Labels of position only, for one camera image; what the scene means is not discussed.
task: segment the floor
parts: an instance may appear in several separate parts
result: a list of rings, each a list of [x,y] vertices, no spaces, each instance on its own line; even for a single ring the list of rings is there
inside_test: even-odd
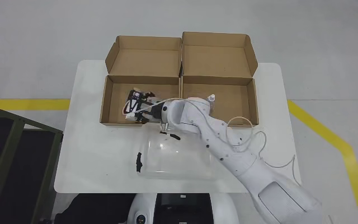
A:
[[[245,33],[259,62],[281,66],[287,98],[357,156],[357,11],[356,0],[2,0],[0,99],[69,99],[78,62],[105,59],[120,34]],[[67,116],[13,112],[62,130]],[[355,223],[358,207],[341,154],[293,115],[291,122],[304,186],[334,223]],[[56,205],[68,198],[59,195]]]

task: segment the white bottle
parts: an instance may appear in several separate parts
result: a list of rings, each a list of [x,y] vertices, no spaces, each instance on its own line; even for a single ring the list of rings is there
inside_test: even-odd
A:
[[[208,96],[206,100],[210,103],[210,114],[211,114],[214,110],[215,94],[211,94],[210,96]]]

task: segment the yellow tape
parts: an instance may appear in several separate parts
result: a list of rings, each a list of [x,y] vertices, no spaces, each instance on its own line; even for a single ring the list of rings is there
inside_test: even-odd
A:
[[[68,110],[69,99],[0,99],[2,110]]]
[[[358,205],[358,163],[353,148],[294,102],[288,100],[288,106],[295,117],[341,152],[356,204]]]

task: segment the transparent plastic cover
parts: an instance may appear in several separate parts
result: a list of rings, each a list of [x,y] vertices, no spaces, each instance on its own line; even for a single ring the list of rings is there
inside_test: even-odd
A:
[[[170,130],[160,133],[159,124],[145,124],[141,128],[143,167],[139,175],[160,179],[213,179],[213,156],[200,136]]]

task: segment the open cardboard box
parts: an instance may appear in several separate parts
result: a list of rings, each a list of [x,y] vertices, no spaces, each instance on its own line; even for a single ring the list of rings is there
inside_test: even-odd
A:
[[[181,97],[215,94],[212,116],[228,122],[235,116],[258,124],[255,81],[257,61],[246,34],[184,32]],[[230,126],[247,126],[236,119]]]
[[[100,122],[140,125],[122,115],[133,88],[154,92],[161,99],[180,97],[181,39],[118,36],[106,58]]]

